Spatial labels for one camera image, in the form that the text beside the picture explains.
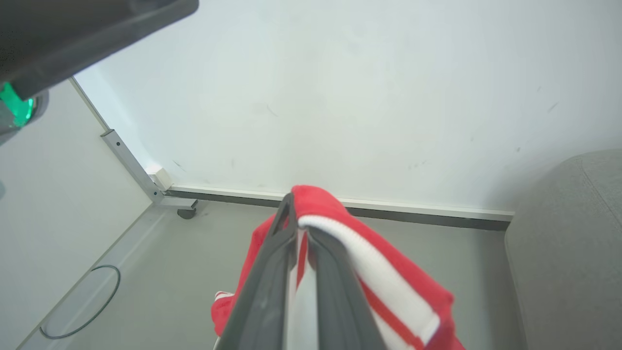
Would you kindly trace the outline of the other-arm gripper green band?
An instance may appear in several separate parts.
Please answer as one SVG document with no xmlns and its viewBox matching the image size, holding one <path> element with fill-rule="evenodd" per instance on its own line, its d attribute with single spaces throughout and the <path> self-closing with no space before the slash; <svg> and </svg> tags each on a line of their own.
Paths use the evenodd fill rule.
<svg viewBox="0 0 622 350">
<path fill-rule="evenodd" d="M 3 0 L 0 145 L 44 115 L 46 89 L 198 7 L 197 0 Z"/>
</svg>

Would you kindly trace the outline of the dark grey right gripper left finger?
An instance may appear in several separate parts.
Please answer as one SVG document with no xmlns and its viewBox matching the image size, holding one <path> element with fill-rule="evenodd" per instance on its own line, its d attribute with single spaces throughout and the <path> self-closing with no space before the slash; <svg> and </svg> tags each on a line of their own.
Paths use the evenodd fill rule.
<svg viewBox="0 0 622 350">
<path fill-rule="evenodd" d="M 294 195 L 281 201 L 236 301 L 218 350 L 282 350 L 286 343 L 288 285 L 297 261 Z"/>
</svg>

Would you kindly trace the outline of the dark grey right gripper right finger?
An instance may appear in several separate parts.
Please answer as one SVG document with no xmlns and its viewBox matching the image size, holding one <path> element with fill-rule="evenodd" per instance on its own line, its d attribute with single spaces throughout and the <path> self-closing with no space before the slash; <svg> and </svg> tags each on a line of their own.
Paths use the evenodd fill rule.
<svg viewBox="0 0 622 350">
<path fill-rule="evenodd" d="M 309 228 L 317 273 L 317 337 L 320 350 L 385 350 L 362 284 L 338 239 Z"/>
</svg>

